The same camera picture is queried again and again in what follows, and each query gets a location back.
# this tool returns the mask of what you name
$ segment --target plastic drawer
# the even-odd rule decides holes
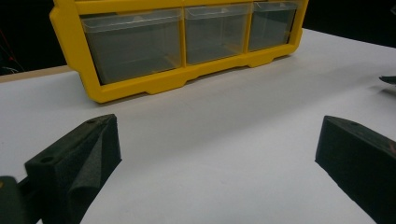
[[[82,17],[102,84],[181,66],[178,24],[181,9]]]
[[[241,54],[249,4],[186,7],[187,64]]]
[[[294,2],[254,2],[248,50],[268,49],[287,44],[294,14]]]

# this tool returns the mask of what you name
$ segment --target black object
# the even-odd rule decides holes
[[[391,85],[396,85],[396,77],[379,77],[379,79]]]
[[[79,223],[120,161],[117,118],[87,120],[26,162],[19,184],[0,177],[0,223]]]
[[[316,162],[376,223],[396,223],[396,143],[359,123],[326,116]]]

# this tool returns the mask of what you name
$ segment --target table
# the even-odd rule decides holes
[[[0,175],[104,114],[123,161],[82,223],[374,223],[315,162],[325,115],[396,139],[396,49],[304,30],[298,50],[99,105],[76,72],[0,84]]]

